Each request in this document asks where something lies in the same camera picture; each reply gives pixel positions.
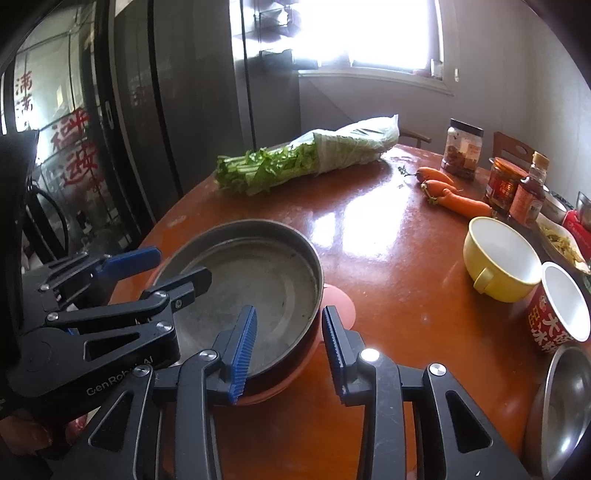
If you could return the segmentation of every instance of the carrot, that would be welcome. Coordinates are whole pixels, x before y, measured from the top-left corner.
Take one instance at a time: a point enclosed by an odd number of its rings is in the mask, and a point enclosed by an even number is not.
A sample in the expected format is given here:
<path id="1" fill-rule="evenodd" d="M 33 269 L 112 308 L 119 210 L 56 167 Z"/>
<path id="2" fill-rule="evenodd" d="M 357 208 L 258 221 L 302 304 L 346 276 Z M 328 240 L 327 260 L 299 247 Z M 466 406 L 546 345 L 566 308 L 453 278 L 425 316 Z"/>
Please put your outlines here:
<path id="1" fill-rule="evenodd" d="M 456 184 L 453 183 L 453 180 L 445 175 L 442 171 L 435 170 L 435 168 L 431 167 L 421 167 L 417 169 L 416 173 L 409 173 L 405 166 L 398 167 L 398 171 L 404 175 L 405 177 L 409 176 L 416 176 L 417 180 L 422 183 L 427 180 L 438 180 L 442 181 L 443 183 L 447 183 L 452 187 L 455 187 Z"/>
<path id="2" fill-rule="evenodd" d="M 492 217 L 492 208 L 489 205 L 456 195 L 450 189 L 443 190 L 443 196 L 437 199 L 437 203 L 469 219 Z"/>
<path id="3" fill-rule="evenodd" d="M 418 181 L 420 181 L 421 183 L 427 180 L 438 180 L 442 181 L 443 183 L 447 183 L 452 187 L 456 186 L 456 184 L 453 183 L 453 180 L 450 177 L 445 175 L 442 171 L 435 170 L 435 168 L 421 167 L 417 170 L 415 175 L 417 176 Z"/>
<path id="4" fill-rule="evenodd" d="M 440 197 L 443 195 L 444 189 L 448 189 L 452 193 L 457 193 L 457 188 L 444 181 L 427 180 L 421 183 L 421 190 L 425 192 L 428 197 Z"/>

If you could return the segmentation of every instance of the spice jar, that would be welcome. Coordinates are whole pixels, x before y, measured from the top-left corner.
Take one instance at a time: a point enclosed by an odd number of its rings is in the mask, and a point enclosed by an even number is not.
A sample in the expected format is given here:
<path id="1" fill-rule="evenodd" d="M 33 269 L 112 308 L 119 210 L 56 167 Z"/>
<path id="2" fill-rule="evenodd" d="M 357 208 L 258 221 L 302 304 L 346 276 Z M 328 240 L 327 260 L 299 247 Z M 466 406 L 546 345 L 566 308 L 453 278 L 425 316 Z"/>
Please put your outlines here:
<path id="1" fill-rule="evenodd" d="M 452 118 L 441 167 L 449 173 L 474 180 L 482 151 L 484 130 Z"/>
<path id="2" fill-rule="evenodd" d="M 535 152 L 527 177 L 519 181 L 517 193 L 509 209 L 509 218 L 523 226 L 531 228 L 540 214 L 546 198 L 544 182 L 548 175 L 548 160 L 541 153 Z"/>
<path id="3" fill-rule="evenodd" d="M 486 186 L 486 202 L 498 212 L 507 214 L 521 179 L 527 172 L 504 158 L 491 158 L 491 176 Z"/>

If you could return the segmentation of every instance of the orange table surface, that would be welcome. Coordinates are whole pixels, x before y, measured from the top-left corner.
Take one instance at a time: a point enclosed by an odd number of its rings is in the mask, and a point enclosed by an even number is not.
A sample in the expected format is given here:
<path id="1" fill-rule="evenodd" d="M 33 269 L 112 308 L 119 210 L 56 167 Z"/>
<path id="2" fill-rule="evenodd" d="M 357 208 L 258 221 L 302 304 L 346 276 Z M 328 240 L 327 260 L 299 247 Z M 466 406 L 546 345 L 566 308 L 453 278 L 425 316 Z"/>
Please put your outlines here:
<path id="1" fill-rule="evenodd" d="M 266 218 L 298 229 L 317 249 L 325 282 L 355 303 L 354 329 L 365 344 L 400 365 L 444 364 L 519 454 L 549 356 L 529 337 L 525 300 L 504 304 L 472 287 L 462 259 L 468 221 L 429 205 L 416 179 L 397 169 L 440 163 L 440 155 L 398 146 L 384 161 L 295 179 L 252 197 L 221 192 L 209 177 L 171 208 L 142 246 L 159 247 L 164 263 L 221 223 Z M 488 175 L 479 168 L 474 182 L 458 179 L 462 195 L 481 199 Z M 121 281 L 112 302 L 137 299 L 151 274 Z M 406 406 L 405 418 L 412 432 Z M 226 480 L 356 476 L 363 408 L 339 403 L 322 346 L 281 394 L 258 405 L 216 408 L 215 420 Z M 414 435 L 407 445 L 412 478 Z M 164 461 L 171 465 L 168 454 Z"/>

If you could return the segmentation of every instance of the chair back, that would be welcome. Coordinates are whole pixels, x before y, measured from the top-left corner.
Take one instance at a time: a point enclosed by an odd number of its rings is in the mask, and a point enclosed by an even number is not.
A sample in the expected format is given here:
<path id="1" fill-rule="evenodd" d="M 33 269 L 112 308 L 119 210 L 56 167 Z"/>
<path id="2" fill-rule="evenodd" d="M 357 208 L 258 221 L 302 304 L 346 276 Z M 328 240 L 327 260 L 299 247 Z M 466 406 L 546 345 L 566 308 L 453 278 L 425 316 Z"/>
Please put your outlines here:
<path id="1" fill-rule="evenodd" d="M 504 152 L 507 152 L 514 158 L 507 156 Z M 534 149 L 509 135 L 505 135 L 502 132 L 495 132 L 492 141 L 492 155 L 509 161 L 519 159 L 526 164 L 527 170 L 533 160 Z"/>
<path id="2" fill-rule="evenodd" d="M 406 138 L 412 138 L 413 140 L 417 141 L 417 148 L 421 148 L 422 142 L 431 143 L 431 138 L 425 137 L 425 135 L 421 135 L 419 133 L 413 132 L 412 130 L 408 130 L 406 128 L 399 128 L 400 136 Z"/>

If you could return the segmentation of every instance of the yellow bowl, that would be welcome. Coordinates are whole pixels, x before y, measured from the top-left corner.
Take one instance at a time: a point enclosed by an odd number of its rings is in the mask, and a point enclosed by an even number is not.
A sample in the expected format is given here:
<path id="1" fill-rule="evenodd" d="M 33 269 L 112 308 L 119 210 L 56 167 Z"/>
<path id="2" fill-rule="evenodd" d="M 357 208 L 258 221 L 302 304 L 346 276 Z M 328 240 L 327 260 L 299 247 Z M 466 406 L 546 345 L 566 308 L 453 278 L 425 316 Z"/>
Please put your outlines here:
<path id="1" fill-rule="evenodd" d="M 542 263 L 528 241 L 488 217 L 470 221 L 464 263 L 478 293 L 507 303 L 527 296 L 542 279 Z"/>

